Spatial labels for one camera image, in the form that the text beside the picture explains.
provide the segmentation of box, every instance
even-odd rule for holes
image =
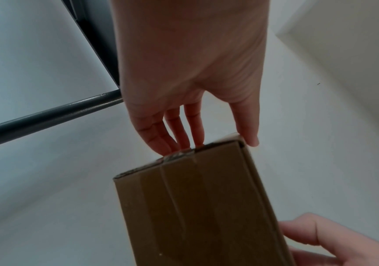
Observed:
[[[138,266],[293,266],[240,137],[114,178]]]

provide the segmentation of hand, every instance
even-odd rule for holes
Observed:
[[[379,266],[379,242],[315,214],[280,222],[283,234],[303,244],[322,246],[335,257],[291,248],[297,266]]]
[[[111,0],[120,85],[142,139],[167,155],[204,142],[204,91],[228,102],[237,131],[257,146],[269,0]],[[166,119],[175,140],[163,123]]]

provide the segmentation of metal bar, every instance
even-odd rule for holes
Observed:
[[[120,90],[69,103],[0,124],[0,144],[122,103]]]

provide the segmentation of black metal pipe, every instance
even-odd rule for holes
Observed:
[[[0,144],[122,103],[120,90],[69,103],[0,124]]]

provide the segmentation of cardboard box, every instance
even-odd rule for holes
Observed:
[[[138,266],[293,266],[240,137],[114,178]]]

